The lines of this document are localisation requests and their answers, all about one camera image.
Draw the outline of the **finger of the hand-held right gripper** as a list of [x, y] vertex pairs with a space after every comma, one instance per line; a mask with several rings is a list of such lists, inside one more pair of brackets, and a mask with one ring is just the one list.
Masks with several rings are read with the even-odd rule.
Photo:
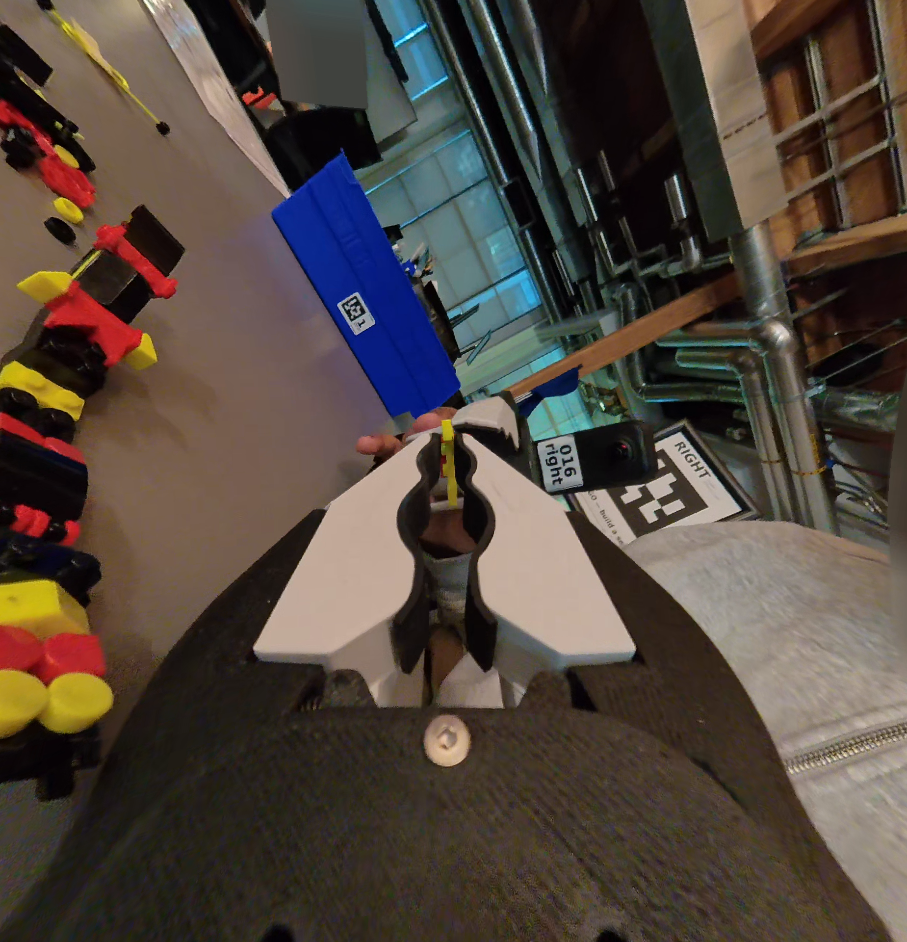
[[536, 481], [536, 457], [527, 418], [508, 393], [471, 402], [453, 417], [453, 430], [468, 435], [507, 465]]

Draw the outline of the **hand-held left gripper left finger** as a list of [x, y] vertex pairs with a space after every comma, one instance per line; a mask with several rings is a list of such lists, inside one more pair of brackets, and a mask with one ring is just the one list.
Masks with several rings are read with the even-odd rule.
[[256, 658], [354, 671], [378, 707], [421, 707], [430, 625], [418, 540], [435, 483], [436, 436], [425, 432], [332, 501]]

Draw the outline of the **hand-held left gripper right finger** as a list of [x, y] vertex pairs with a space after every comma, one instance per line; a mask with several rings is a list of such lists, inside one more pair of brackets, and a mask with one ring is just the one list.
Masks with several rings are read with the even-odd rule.
[[466, 650], [516, 706], [541, 673], [631, 662], [636, 643], [571, 516], [474, 435], [454, 438], [463, 525], [474, 542]]

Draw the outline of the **yellow lego piece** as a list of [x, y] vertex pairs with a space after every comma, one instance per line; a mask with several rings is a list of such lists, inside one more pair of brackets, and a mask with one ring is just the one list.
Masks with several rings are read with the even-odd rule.
[[455, 464], [455, 432], [451, 419], [442, 420], [441, 434], [441, 473], [446, 481], [447, 509], [456, 511], [460, 507], [460, 499]]

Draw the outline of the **row of lego pieces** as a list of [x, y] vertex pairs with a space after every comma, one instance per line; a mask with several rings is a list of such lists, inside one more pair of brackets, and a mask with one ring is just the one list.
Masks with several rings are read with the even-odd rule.
[[102, 567], [77, 546], [89, 489], [78, 423], [112, 368], [156, 364], [134, 321], [175, 296], [184, 253], [137, 206], [98, 226], [71, 269], [17, 286], [39, 309], [0, 360], [0, 786], [33, 782], [41, 802], [98, 766], [114, 702], [87, 612]]

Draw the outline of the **person's right hand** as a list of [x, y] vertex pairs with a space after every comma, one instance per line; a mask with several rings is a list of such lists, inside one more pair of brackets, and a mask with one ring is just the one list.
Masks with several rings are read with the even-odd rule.
[[355, 450], [359, 455], [370, 457], [379, 465], [397, 454], [407, 442], [425, 432], [440, 430], [443, 423], [452, 420], [458, 409], [438, 407], [415, 418], [410, 429], [400, 434], [377, 433], [359, 437]]

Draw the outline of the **large paned window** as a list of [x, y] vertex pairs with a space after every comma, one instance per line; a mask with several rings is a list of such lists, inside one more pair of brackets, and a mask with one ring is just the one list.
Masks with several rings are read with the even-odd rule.
[[415, 121], [357, 171], [382, 226], [399, 227], [404, 257], [422, 246], [461, 347], [524, 325], [554, 323], [574, 301], [539, 180], [485, 61], [468, 2], [379, 1], [389, 46], [407, 75]]

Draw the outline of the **wooden railing beam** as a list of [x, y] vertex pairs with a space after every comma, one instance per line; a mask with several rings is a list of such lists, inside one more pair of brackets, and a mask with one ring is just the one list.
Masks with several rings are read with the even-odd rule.
[[[850, 265], [904, 253], [907, 253], [907, 212], [848, 229], [799, 249], [786, 260], [786, 272], [794, 280], [824, 276]], [[740, 297], [735, 275], [719, 278], [532, 374], [510, 386], [508, 392], [519, 399], [574, 370], [579, 378], [589, 376]]]

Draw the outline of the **grey zip hoodie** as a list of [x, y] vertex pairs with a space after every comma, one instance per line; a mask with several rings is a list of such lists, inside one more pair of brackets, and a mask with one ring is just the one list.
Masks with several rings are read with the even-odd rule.
[[907, 668], [888, 558], [768, 522], [666, 528], [624, 552], [726, 657], [827, 846], [907, 941]]

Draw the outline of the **blue plastic bin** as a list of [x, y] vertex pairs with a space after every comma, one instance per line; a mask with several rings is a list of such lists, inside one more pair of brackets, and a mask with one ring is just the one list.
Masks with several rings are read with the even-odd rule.
[[344, 153], [271, 216], [389, 416], [460, 391], [455, 369]]

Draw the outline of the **thin yellow rod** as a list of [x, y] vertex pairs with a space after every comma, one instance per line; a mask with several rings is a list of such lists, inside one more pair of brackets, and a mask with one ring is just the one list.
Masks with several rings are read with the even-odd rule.
[[113, 86], [152, 122], [159, 135], [167, 137], [171, 134], [170, 125], [160, 120], [133, 92], [126, 77], [106, 59], [106, 56], [100, 50], [98, 42], [94, 40], [82, 26], [61, 16], [52, 1], [38, 1], [37, 5], [56, 25], [60, 32], [106, 76]]

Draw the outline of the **round silver duct pipe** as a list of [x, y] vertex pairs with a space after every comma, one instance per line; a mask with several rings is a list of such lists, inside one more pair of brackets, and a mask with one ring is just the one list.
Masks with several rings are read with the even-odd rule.
[[839, 535], [826, 452], [815, 416], [788, 290], [766, 221], [729, 239], [732, 262], [750, 316], [749, 335], [759, 354], [777, 420], [801, 523]]

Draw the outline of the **rectangular grey duct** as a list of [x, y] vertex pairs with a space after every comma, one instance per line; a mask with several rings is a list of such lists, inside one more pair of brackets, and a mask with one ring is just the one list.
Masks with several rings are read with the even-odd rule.
[[643, 1], [695, 204], [709, 241], [788, 204], [741, 1]]

